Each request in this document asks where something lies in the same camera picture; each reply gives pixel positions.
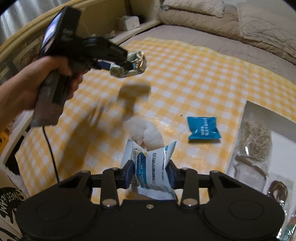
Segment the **person's left hand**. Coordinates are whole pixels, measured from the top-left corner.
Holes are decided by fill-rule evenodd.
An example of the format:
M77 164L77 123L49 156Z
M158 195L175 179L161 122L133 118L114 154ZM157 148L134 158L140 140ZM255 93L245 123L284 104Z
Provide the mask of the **person's left hand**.
M39 96L39 88L40 86L45 86L43 82L58 86L60 82L65 80L66 88L68 89L66 99L71 99L82 83L83 75L89 70L89 68L85 68L73 74L65 57L46 56L29 64L20 72L21 84L24 85L21 88L23 109L35 108Z

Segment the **person's left forearm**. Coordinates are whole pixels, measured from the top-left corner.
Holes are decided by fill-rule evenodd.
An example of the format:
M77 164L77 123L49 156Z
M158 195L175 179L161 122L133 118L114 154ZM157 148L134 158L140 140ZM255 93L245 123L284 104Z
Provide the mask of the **person's left forearm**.
M22 111L28 109L27 79L18 73L1 85L1 131Z

